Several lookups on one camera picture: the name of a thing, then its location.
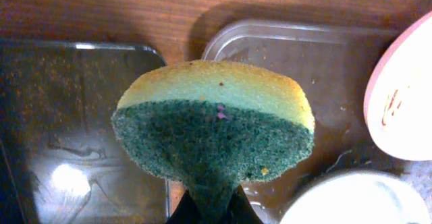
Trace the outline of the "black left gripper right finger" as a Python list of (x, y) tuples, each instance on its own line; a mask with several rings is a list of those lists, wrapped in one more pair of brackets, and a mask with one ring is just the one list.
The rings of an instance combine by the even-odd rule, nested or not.
[(229, 202), (230, 224), (263, 224), (253, 210), (242, 186), (238, 186)]

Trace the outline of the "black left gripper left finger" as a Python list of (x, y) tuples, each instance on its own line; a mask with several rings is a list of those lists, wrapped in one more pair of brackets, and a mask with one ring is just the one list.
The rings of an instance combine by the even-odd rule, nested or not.
[(190, 196), (189, 191), (186, 190), (166, 224), (199, 224), (200, 221), (201, 215), (199, 210)]

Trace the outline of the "yellow green scrub sponge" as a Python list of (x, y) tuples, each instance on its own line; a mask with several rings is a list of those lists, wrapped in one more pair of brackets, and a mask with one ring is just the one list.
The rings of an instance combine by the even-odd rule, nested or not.
[(315, 118), (293, 79), (232, 61), (147, 72), (121, 96), (116, 138), (146, 172), (182, 182), (204, 222), (243, 182), (272, 181), (310, 157)]

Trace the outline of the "white ribbed plate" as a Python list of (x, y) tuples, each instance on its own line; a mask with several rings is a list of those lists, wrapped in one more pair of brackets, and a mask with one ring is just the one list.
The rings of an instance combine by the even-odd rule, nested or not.
[(281, 224), (430, 223), (425, 201), (407, 183), (384, 172), (348, 171), (308, 186)]

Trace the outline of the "white sauce-stained plate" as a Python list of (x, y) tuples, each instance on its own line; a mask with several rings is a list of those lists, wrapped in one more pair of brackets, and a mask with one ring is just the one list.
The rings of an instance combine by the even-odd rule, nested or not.
[(408, 161), (431, 160), (431, 14), (407, 28), (378, 61), (364, 96), (373, 142)]

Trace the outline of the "small black tray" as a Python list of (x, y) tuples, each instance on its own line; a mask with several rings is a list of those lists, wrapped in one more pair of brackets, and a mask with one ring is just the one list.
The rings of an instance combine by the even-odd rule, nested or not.
[(1, 222), (164, 223), (169, 186), (115, 138), (122, 93), (165, 60), (151, 47), (1, 41)]

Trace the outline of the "clear wet plastic tray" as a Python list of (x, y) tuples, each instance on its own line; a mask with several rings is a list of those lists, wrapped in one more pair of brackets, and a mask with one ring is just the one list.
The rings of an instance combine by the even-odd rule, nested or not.
[(297, 192), (327, 173), (403, 173), (405, 162), (375, 146), (363, 115), (369, 77), (397, 35), (394, 30), (244, 20), (225, 27), (207, 44), (206, 60), (239, 61), (297, 81), (315, 118), (309, 158), (273, 181), (244, 186), (263, 222), (280, 222)]

